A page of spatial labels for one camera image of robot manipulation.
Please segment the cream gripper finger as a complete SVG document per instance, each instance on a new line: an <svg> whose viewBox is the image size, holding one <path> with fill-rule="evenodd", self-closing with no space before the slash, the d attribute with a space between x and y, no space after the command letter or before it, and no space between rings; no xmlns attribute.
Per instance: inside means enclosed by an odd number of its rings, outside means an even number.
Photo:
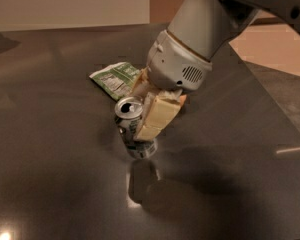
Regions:
<svg viewBox="0 0 300 240"><path fill-rule="evenodd" d="M141 121L137 125L134 139L150 141L170 124L181 109L181 90L149 92L144 101Z"/></svg>
<svg viewBox="0 0 300 240"><path fill-rule="evenodd" d="M149 92L157 93L158 91L159 89L148 77L148 69L144 68L134 80L130 95L145 98Z"/></svg>

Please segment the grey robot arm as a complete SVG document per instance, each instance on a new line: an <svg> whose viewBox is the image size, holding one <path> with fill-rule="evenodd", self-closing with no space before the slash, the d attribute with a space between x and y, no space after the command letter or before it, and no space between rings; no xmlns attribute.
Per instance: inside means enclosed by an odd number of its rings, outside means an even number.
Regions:
<svg viewBox="0 0 300 240"><path fill-rule="evenodd" d="M180 97L197 90L218 50L266 11L300 35L300 0L184 0L151 46L132 93L145 99L134 139L150 141L175 118Z"/></svg>

